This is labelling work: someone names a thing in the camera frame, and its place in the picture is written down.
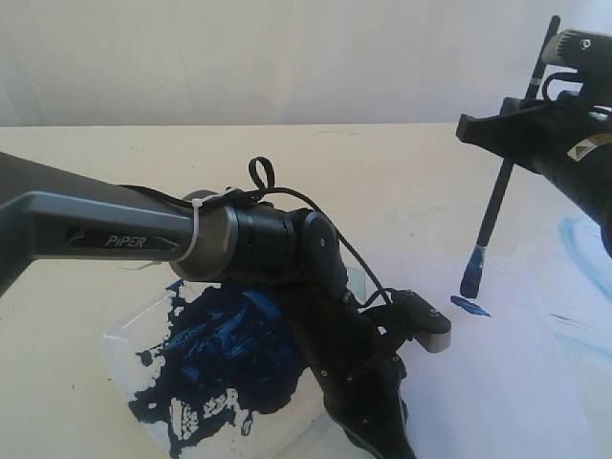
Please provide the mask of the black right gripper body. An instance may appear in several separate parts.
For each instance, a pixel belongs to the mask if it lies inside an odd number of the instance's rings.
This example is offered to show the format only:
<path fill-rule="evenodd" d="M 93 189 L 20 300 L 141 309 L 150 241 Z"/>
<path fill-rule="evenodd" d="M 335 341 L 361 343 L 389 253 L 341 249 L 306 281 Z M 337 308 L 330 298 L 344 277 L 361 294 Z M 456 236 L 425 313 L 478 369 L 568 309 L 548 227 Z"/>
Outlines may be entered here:
<path fill-rule="evenodd" d="M 548 102 L 534 113 L 527 164 L 599 225 L 611 223 L 611 114 Z"/>

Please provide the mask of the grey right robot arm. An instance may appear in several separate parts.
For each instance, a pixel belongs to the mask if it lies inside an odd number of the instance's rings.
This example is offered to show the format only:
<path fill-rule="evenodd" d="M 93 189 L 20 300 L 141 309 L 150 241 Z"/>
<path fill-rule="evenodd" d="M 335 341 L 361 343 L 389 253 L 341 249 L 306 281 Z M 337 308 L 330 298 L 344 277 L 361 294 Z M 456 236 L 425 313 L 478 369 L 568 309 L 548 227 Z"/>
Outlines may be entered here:
<path fill-rule="evenodd" d="M 505 98 L 518 115 L 517 163 L 546 178 L 600 227 L 611 252 L 611 116 L 568 105 Z"/>

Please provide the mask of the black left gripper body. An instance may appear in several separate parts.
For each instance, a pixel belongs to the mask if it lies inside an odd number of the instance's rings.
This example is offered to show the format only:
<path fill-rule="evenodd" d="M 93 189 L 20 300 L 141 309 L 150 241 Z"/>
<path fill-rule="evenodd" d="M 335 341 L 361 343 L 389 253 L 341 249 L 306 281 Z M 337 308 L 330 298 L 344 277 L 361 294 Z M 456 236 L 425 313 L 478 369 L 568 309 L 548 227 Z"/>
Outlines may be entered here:
<path fill-rule="evenodd" d="M 404 365 L 379 357 L 381 336 L 350 293 L 281 289 L 281 311 L 323 393 L 324 407 L 349 440 L 376 458 L 413 458 L 400 395 Z"/>

